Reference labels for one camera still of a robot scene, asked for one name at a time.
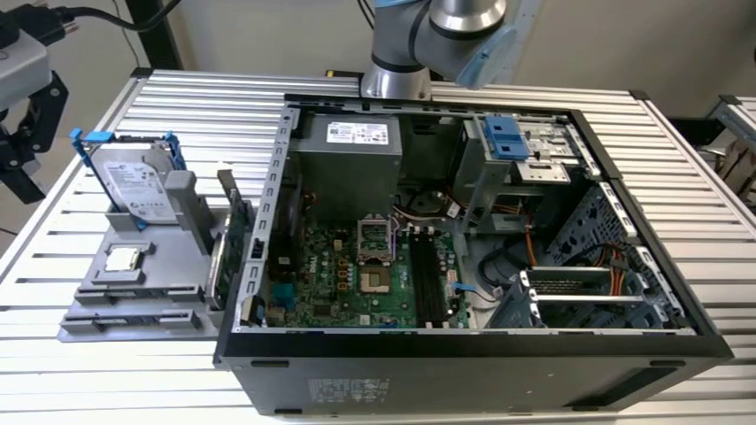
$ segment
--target orange wire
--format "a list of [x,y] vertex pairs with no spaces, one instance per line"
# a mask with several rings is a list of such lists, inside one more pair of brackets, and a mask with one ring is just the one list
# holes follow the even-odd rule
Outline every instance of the orange wire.
[[606,247],[602,248],[602,256],[599,257],[599,259],[594,263],[594,266],[599,266],[605,262],[605,257],[606,257]]
[[623,274],[621,275],[618,282],[617,282],[617,295],[621,296],[623,295],[623,282],[626,281],[626,271],[623,271]]
[[610,278],[613,285],[610,286],[610,296],[615,296],[615,269],[610,267]]
[[539,265],[538,261],[535,260],[534,254],[534,240],[531,239],[531,223],[534,222],[534,215],[529,217],[529,224],[525,227],[525,242],[529,248],[529,259],[531,260],[531,267],[537,267]]

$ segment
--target motherboard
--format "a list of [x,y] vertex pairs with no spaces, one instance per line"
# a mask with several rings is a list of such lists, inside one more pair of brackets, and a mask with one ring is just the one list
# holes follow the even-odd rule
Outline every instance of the motherboard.
[[269,326],[469,327],[451,235],[386,222],[389,239],[381,219],[309,227],[295,278],[273,288]]

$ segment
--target label on case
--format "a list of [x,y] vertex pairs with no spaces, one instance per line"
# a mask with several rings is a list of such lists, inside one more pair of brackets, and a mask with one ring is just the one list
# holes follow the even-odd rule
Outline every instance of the label on case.
[[358,122],[329,124],[329,143],[389,144],[389,125]]

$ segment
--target blue cable clip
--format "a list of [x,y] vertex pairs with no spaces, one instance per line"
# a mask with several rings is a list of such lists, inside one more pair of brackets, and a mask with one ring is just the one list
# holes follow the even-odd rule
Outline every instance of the blue cable clip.
[[465,290],[467,292],[475,292],[475,287],[473,285],[466,285],[465,283],[454,282],[451,287],[457,290]]

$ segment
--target blue drive bracket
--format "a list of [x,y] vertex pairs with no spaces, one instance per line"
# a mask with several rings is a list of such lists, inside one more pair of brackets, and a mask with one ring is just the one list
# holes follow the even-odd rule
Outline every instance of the blue drive bracket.
[[531,157],[529,142],[521,133],[521,126],[513,117],[486,117],[483,133],[493,146],[497,159],[526,160]]
[[[71,137],[74,150],[82,157],[82,162],[85,166],[93,170],[95,174],[95,178],[103,190],[106,191],[106,195],[109,196],[110,202],[113,204],[113,211],[115,213],[122,213],[119,205],[117,204],[117,200],[111,193],[109,192],[109,187],[103,178],[99,175],[98,169],[93,166],[93,157],[90,156],[90,147],[97,147],[98,145],[107,144],[107,143],[157,143],[157,142],[166,142],[169,144],[169,148],[171,149],[171,162],[174,164],[174,168],[177,170],[186,170],[187,163],[185,161],[185,156],[182,155],[182,147],[179,143],[179,137],[170,131],[166,133],[163,137],[141,137],[141,136],[130,136],[123,135],[117,137],[117,134],[113,131],[93,131],[87,135],[85,135],[85,131],[82,128],[75,128],[69,135]],[[137,219],[137,224],[139,229],[145,229],[147,227],[147,223]]]

